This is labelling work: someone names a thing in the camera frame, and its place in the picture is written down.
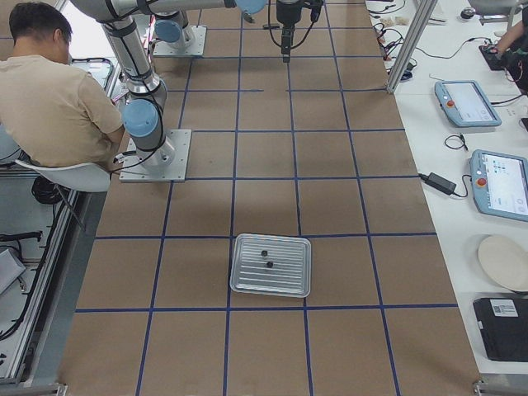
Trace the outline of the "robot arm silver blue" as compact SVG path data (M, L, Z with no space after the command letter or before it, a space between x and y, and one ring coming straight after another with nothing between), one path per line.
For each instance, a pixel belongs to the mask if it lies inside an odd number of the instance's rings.
M178 142L185 130L168 130L163 124L167 88L154 72L143 46L134 15L157 17L162 40L185 44L186 14L190 10L237 8L243 15L260 12L265 1L76 1L84 15L99 23L125 76L129 100L121 119L129 131L134 152L117 169L121 180L161 182L181 180L186 172L187 148Z

